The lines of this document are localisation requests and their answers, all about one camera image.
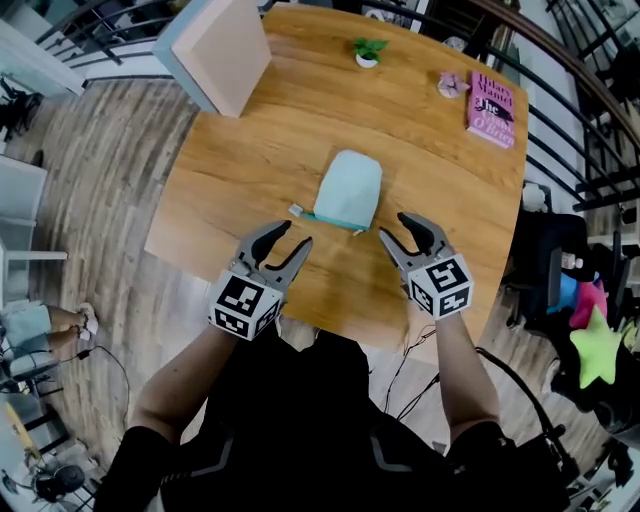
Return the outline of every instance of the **black shirt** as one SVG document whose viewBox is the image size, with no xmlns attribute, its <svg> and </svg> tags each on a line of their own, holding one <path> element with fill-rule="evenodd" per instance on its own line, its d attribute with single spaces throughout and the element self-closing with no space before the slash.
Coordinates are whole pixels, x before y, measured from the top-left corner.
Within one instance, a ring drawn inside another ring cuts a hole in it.
<svg viewBox="0 0 640 512">
<path fill-rule="evenodd" d="M 142 511 L 159 490 L 169 512 L 413 496 L 416 505 L 444 500 L 434 510 L 480 501 L 496 510 L 511 500 L 518 462 L 496 423 L 467 430 L 443 457 L 371 402 L 357 343 L 321 333 L 297 352 L 268 330 L 238 345 L 192 441 L 175 446 L 144 427 L 127 431 L 96 511 Z"/>
</svg>

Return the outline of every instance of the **wooden table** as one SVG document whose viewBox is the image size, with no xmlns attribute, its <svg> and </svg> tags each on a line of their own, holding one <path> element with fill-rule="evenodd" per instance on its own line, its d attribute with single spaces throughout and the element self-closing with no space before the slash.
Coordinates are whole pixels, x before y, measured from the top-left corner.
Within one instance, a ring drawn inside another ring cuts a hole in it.
<svg viewBox="0 0 640 512">
<path fill-rule="evenodd" d="M 240 119 L 200 113 L 176 160 L 146 249 L 215 281 L 240 237 L 277 219 L 293 226 L 269 262 L 311 235 L 313 251 L 289 290 L 284 314 L 359 342 L 399 348 L 406 332 L 400 277 L 378 227 L 413 241 L 396 218 L 419 213 L 440 224 L 475 279 L 464 318 L 482 333 L 505 266 L 520 199 L 528 101 L 515 88 L 515 148 L 467 133 L 466 98 L 446 99 L 441 71 L 467 76 L 484 65 L 425 36 L 330 9 L 277 4 L 264 18 L 273 61 Z M 382 62 L 357 66 L 356 37 L 388 39 Z M 312 209 L 334 155 L 353 149 L 383 169 L 370 232 L 293 217 Z M 413 356 L 433 361 L 433 350 Z"/>
</svg>

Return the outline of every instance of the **green star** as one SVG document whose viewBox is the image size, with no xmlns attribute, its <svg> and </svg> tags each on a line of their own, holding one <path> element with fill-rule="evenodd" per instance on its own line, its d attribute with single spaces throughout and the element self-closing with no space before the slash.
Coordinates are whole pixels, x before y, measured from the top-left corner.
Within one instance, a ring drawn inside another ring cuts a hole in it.
<svg viewBox="0 0 640 512">
<path fill-rule="evenodd" d="M 580 389 L 586 388 L 598 377 L 607 384 L 613 384 L 622 335 L 609 329 L 598 306 L 593 306 L 587 328 L 573 331 L 569 338 L 580 356 Z"/>
</svg>

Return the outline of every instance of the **wire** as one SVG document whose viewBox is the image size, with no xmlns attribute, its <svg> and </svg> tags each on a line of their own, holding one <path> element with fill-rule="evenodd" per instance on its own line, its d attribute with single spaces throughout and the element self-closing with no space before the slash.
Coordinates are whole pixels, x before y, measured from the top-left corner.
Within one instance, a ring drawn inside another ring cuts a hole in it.
<svg viewBox="0 0 640 512">
<path fill-rule="evenodd" d="M 29 352 L 27 349 L 22 348 L 22 347 L 13 347 L 13 346 L 9 346 L 9 348 L 5 351 L 3 351 L 2 355 L 6 354 L 9 350 L 11 350 L 12 352 L 15 353 L 16 350 L 19 350 L 20 352 L 28 355 L 31 358 L 31 361 L 33 362 L 33 369 L 36 370 L 38 368 L 38 363 L 36 363 L 35 358 L 33 357 L 33 354 L 48 354 L 49 351 L 48 350 L 33 350 L 31 352 Z"/>
<path fill-rule="evenodd" d="M 122 363 L 106 347 L 103 347 L 102 345 L 96 345 L 91 349 L 91 352 L 98 348 L 107 353 L 111 357 L 111 359 L 113 359 L 118 364 L 118 366 L 122 369 L 122 374 L 124 375 L 124 380 L 127 384 L 127 405 L 125 406 L 124 413 L 122 414 L 122 432 L 124 433 L 127 430 L 127 417 L 129 416 L 129 402 L 131 400 L 131 384 L 129 383 L 129 376 L 127 375 L 127 370 L 124 369 Z"/>
<path fill-rule="evenodd" d="M 427 327 L 435 327 L 433 324 L 430 325 L 425 325 L 420 332 L 418 333 L 418 336 L 416 338 L 416 342 L 413 345 L 409 345 L 406 346 L 405 349 L 402 352 L 403 358 L 402 358 L 402 362 L 400 363 L 400 366 L 398 366 L 398 369 L 396 370 L 395 375 L 393 376 L 393 379 L 391 379 L 391 383 L 389 384 L 389 387 L 387 388 L 387 394 L 385 396 L 385 400 L 384 400 L 384 412 L 388 413 L 389 412 L 389 404 L 391 402 L 391 388 L 393 387 L 393 385 L 395 384 L 398 376 L 400 375 L 400 372 L 402 371 L 402 368 L 404 367 L 404 363 L 407 362 L 407 358 L 409 357 L 409 354 L 411 353 L 411 351 L 413 349 L 415 349 L 416 347 L 419 347 L 420 345 L 422 345 L 427 338 L 430 338 L 431 336 L 433 336 L 435 334 L 435 330 L 429 332 L 428 334 L 422 334 L 424 332 L 424 330 Z"/>
<path fill-rule="evenodd" d="M 504 363 L 503 361 L 498 359 L 491 352 L 488 352 L 487 350 L 485 350 L 482 347 L 475 347 L 475 350 L 482 357 L 484 357 L 489 362 L 491 362 L 492 364 L 494 364 L 495 366 L 500 368 L 502 371 L 504 371 L 509 377 L 511 377 L 513 379 L 513 381 L 518 385 L 518 387 L 524 392 L 524 394 L 527 396 L 527 398 L 533 404 L 533 408 L 535 409 L 535 411 L 536 411 L 536 413 L 538 415 L 538 418 L 540 420 L 540 424 L 542 426 L 542 432 L 544 434 L 546 434 L 546 436 L 553 442 L 554 446 L 556 447 L 556 450 L 559 452 L 559 454 L 561 455 L 563 460 L 565 460 L 565 459 L 568 460 L 570 458 L 569 454 L 564 449 L 564 446 L 562 446 L 562 443 L 560 443 L 560 440 L 558 439 L 558 436 L 555 434 L 555 429 L 553 428 L 553 423 L 551 423 L 551 420 L 549 419 L 549 416 L 547 415 L 547 412 L 544 410 L 544 408 L 542 407 L 542 405 L 540 404 L 538 399 L 535 397 L 535 395 L 531 392 L 531 390 L 529 389 L 529 386 L 527 386 L 527 384 L 522 380 L 522 378 L 515 371 L 513 371 L 513 369 L 509 365 L 507 365 L 506 363 Z M 424 396 L 424 394 L 427 391 L 429 391 L 429 389 L 434 384 L 436 384 L 439 380 L 440 380 L 440 374 L 438 373 L 431 380 L 431 382 L 429 382 L 429 384 L 427 384 L 427 387 L 424 388 L 416 397 L 414 397 L 405 406 L 404 409 L 402 409 L 400 414 L 398 414 L 397 419 L 398 420 L 402 420 L 402 419 L 406 418 L 409 415 L 409 413 L 411 411 L 413 411 L 415 406 L 418 405 L 418 402 Z"/>
<path fill-rule="evenodd" d="M 440 374 L 437 373 L 436 376 L 433 379 L 431 379 L 431 382 L 429 382 L 429 384 L 427 384 L 427 387 L 424 388 L 407 405 L 404 406 L 404 409 L 402 409 L 400 411 L 400 414 L 398 414 L 397 419 L 400 421 L 400 420 L 403 420 L 404 418 L 406 418 L 409 415 L 409 413 L 411 411 L 413 411 L 413 409 L 415 409 L 416 405 L 418 405 L 418 402 L 424 396 L 424 394 L 427 391 L 429 391 L 429 389 L 431 389 L 431 387 L 434 386 L 439 381 L 440 381 Z"/>
<path fill-rule="evenodd" d="M 125 380 L 125 382 L 127 384 L 127 405 L 126 405 L 126 407 L 124 409 L 124 413 L 122 414 L 122 429 L 123 429 L 123 432 L 125 432 L 127 430 L 127 417 L 129 416 L 129 401 L 131 399 L 131 397 L 130 397 L 130 395 L 131 395 L 131 384 L 129 383 L 129 376 L 127 375 L 127 370 L 124 369 L 124 366 L 122 365 L 120 360 L 116 356 L 114 356 L 113 353 L 109 349 L 107 349 L 106 347 L 103 347 L 102 345 L 96 345 L 93 348 L 90 348 L 90 349 L 87 349 L 87 350 L 82 350 L 81 352 L 78 352 L 75 356 L 70 357 L 69 359 L 64 359 L 64 360 L 60 361 L 60 364 L 68 363 L 69 361 L 73 361 L 74 359 L 79 359 L 80 361 L 82 361 L 83 359 L 86 359 L 87 357 L 89 357 L 89 354 L 91 354 L 91 352 L 93 352 L 94 350 L 97 350 L 97 349 L 103 350 L 122 369 L 122 373 L 124 375 L 124 380 Z"/>
</svg>

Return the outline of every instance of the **white shoe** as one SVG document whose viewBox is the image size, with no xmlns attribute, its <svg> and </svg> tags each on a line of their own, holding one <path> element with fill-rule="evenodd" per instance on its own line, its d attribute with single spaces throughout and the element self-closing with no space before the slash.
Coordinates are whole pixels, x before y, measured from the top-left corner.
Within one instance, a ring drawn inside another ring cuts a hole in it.
<svg viewBox="0 0 640 512">
<path fill-rule="evenodd" d="M 540 393 L 543 395 L 548 395 L 551 393 L 551 381 L 560 371 L 560 359 L 556 358 L 551 363 L 549 363 L 549 367 L 545 372 L 544 379 L 542 380 L 542 385 L 540 386 Z"/>
<path fill-rule="evenodd" d="M 93 306 L 88 302 L 83 302 L 78 306 L 78 313 L 80 313 L 81 315 L 84 315 L 85 317 L 83 331 L 88 331 L 90 334 L 93 334 L 95 336 L 96 333 L 98 332 L 99 324 L 98 324 L 98 319 L 96 318 L 96 312 L 93 309 Z"/>
</svg>

